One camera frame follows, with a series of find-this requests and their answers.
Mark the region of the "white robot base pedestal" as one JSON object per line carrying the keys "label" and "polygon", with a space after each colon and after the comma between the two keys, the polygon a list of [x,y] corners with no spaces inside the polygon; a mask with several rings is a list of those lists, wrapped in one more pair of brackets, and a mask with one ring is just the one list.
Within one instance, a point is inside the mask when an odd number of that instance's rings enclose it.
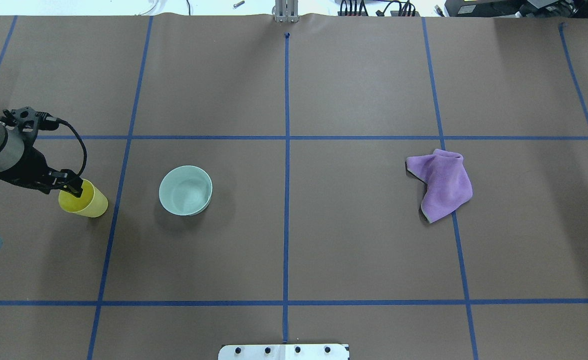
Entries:
{"label": "white robot base pedestal", "polygon": [[348,344],[230,344],[221,347],[219,360],[348,360]]}

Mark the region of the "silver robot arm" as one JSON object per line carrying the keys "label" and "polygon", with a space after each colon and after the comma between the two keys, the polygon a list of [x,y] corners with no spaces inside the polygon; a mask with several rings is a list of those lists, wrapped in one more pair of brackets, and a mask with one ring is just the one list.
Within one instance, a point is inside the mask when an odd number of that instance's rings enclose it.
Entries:
{"label": "silver robot arm", "polygon": [[[46,157],[35,148],[40,131],[53,132],[61,125],[71,130],[83,151],[78,172],[50,167]],[[81,175],[87,157],[83,139],[68,121],[29,106],[3,110],[0,116],[0,180],[3,182],[46,195],[53,190],[63,191],[79,199],[84,194]]]}

